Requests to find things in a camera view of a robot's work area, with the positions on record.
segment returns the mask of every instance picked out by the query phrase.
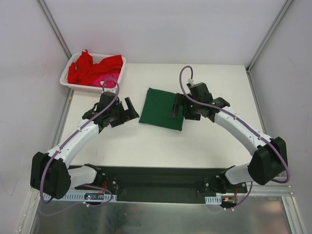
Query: pink cloth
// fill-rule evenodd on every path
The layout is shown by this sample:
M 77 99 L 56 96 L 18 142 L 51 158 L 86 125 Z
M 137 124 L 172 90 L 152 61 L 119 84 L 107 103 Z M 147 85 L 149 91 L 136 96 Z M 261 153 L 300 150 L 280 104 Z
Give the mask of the pink cloth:
M 105 75 L 102 75 L 100 76 L 99 78 L 97 78 L 95 81 L 93 81 L 92 83 L 92 86 L 95 86 L 95 87 L 102 87 L 101 85 L 101 81 L 105 81 L 106 79 L 108 78 L 113 78 L 115 80 L 118 81 L 118 78 L 119 78 L 119 73 L 115 73 L 115 74 L 105 74 Z M 115 87 L 115 83 L 111 80 L 109 80 L 106 84 L 105 84 L 105 88 L 109 88 L 109 89 L 112 89 Z

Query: green cloth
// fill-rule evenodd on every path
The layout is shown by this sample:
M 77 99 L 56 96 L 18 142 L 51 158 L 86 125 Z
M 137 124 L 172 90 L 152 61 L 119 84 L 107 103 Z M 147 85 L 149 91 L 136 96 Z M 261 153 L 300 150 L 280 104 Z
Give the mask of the green cloth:
M 179 117 L 169 117 L 175 97 L 174 93 L 149 88 L 139 123 L 182 131 L 182 108 Z

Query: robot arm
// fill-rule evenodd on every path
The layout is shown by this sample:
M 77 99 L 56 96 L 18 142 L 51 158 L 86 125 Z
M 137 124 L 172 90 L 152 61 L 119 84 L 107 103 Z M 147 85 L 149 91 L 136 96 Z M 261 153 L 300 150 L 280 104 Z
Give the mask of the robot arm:
M 237 112 L 235 112 L 227 101 L 221 97 L 213 99 L 205 83 L 198 83 L 195 85 L 188 83 L 187 86 L 190 89 L 190 94 L 188 95 L 192 99 L 216 106 L 234 114 L 236 117 L 231 117 L 227 113 L 215 108 L 193 103 L 183 94 L 176 94 L 171 116 L 178 116 L 179 107 L 182 106 L 185 119 L 200 120 L 201 116 L 207 117 L 212 122 L 215 122 L 229 131 L 246 147 L 252 156 L 250 163 L 241 166 L 232 166 L 210 181 L 209 187 L 211 189 L 218 193 L 225 193 L 226 188 L 230 185 L 248 181 L 255 181 L 260 185 L 265 185 L 285 170 L 280 159 L 273 150 L 242 123 L 236 120 Z M 251 129 L 270 142 L 278 150 L 287 164 L 286 143 L 282 138 L 277 137 L 272 139 L 272 137 L 262 133 L 256 128 L 251 127 Z
M 70 140 L 66 140 L 68 142 L 61 151 L 59 148 L 64 142 L 58 144 L 45 154 L 38 152 L 34 155 L 30 180 L 30 185 L 33 188 L 40 189 L 43 170 L 56 151 L 59 153 L 50 164 L 44 180 L 44 193 L 56 199 L 61 199 L 69 189 L 82 184 L 92 184 L 98 187 L 102 186 L 103 178 L 101 168 L 91 164 L 85 164 L 80 168 L 70 170 L 68 170 L 68 167 L 80 150 L 109 124 L 112 127 L 116 127 L 139 117 L 128 97 L 125 98 L 128 106 L 127 110 L 123 109 L 122 103 L 119 101 L 119 98 L 117 98 L 107 111 L 82 128 L 92 117 L 101 112 L 114 97 L 115 94 L 113 93 L 102 93 L 99 102 L 82 116 L 82 120 L 74 130 L 74 132 L 79 131 L 79 133 Z

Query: metal frame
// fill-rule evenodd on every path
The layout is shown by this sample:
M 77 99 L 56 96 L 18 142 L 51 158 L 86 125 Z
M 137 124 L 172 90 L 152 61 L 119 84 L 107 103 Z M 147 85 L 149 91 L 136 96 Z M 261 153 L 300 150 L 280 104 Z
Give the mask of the metal frame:
M 225 171 L 222 168 L 98 167 L 105 175 L 99 184 L 105 182 L 106 188 L 117 195 L 117 201 L 183 204 L 205 204 L 205 197 L 215 197 L 212 180 Z M 247 193 L 245 182 L 229 185 L 226 191 L 234 194 L 235 189 L 240 194 Z
M 273 33 L 278 28 L 280 22 L 283 20 L 284 16 L 288 12 L 288 10 L 289 10 L 289 8 L 293 2 L 294 2 L 294 0 L 286 0 L 285 1 L 284 5 L 282 6 L 281 10 L 277 14 L 275 20 L 273 21 L 271 27 L 269 28 L 267 34 L 265 35 L 264 39 L 262 40 L 261 44 L 259 45 L 255 55 L 253 56 L 252 61 L 250 62 L 249 66 L 247 67 L 247 73 L 249 73 L 252 70 L 255 63 L 258 61 L 260 55 L 262 54 L 262 52 L 266 48 L 268 42 L 270 41 Z
M 53 16 L 45 2 L 45 0 L 36 0 L 39 7 L 41 8 L 47 22 L 49 23 L 53 33 L 55 34 L 57 40 L 59 41 L 59 44 L 64 51 L 65 55 L 69 59 L 71 57 L 71 52 L 57 26 L 55 23 Z M 263 131 L 266 132 L 265 125 L 263 122 L 263 117 L 261 114 L 261 108 L 259 106 L 258 98 L 256 96 L 256 93 L 254 91 L 253 83 L 252 83 L 252 77 L 250 77 L 250 71 L 256 64 L 258 58 L 262 54 L 263 50 L 266 48 L 266 45 L 270 41 L 270 38 L 272 37 L 273 33 L 275 30 L 278 28 L 280 22 L 284 18 L 285 14 L 289 10 L 290 6 L 294 0 L 286 0 L 283 7 L 281 8 L 280 12 L 278 13 L 277 17 L 275 18 L 274 22 L 272 23 L 269 31 L 265 35 L 263 41 L 261 42 L 259 48 L 257 49 L 250 65 L 246 69 L 246 72 L 248 74 L 248 79 L 250 82 L 251 90 L 253 93 L 253 97 L 256 103 L 256 108 L 259 114 L 260 122 L 263 128 Z M 62 109 L 62 114 L 59 119 L 59 123 L 55 132 L 55 136 L 53 138 L 52 142 L 52 147 L 55 146 L 60 142 L 62 131 L 66 122 L 67 114 L 70 108 L 71 104 L 71 99 L 73 97 L 74 91 L 69 90 L 68 95 L 66 97 L 65 104 Z M 275 183 L 268 183 L 266 186 L 260 186 L 260 185 L 254 185 L 253 186 L 253 191 L 251 193 L 252 196 L 281 196 L 284 206 L 285 206 L 285 211 L 287 214 L 287 219 L 291 228 L 291 231 L 293 233 L 298 233 L 298 234 L 306 234 L 306 230 L 304 228 L 304 224 L 302 222 L 302 218 L 300 216 L 295 197 L 294 197 L 294 192 L 292 190 L 291 186 L 288 185 L 276 185 Z M 22 217 L 19 220 L 19 224 L 16 230 L 16 233 L 20 234 L 28 234 L 31 231 L 31 227 L 35 218 L 36 214 L 36 209 L 39 203 L 39 192 L 34 189 L 30 189 L 30 192 L 28 193 L 28 198 L 26 205 L 23 210 Z
M 295 197 L 282 197 L 288 223 L 293 234 L 308 234 L 303 224 Z

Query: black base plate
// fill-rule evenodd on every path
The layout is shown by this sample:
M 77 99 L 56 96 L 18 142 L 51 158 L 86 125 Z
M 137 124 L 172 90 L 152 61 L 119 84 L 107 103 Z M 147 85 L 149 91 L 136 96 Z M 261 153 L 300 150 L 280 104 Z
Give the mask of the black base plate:
M 102 167 L 107 189 L 117 201 L 205 204 L 206 196 L 215 196 L 209 185 L 223 168 L 155 168 Z M 243 183 L 233 185 L 227 193 L 247 193 Z M 83 186 L 76 189 L 89 190 Z

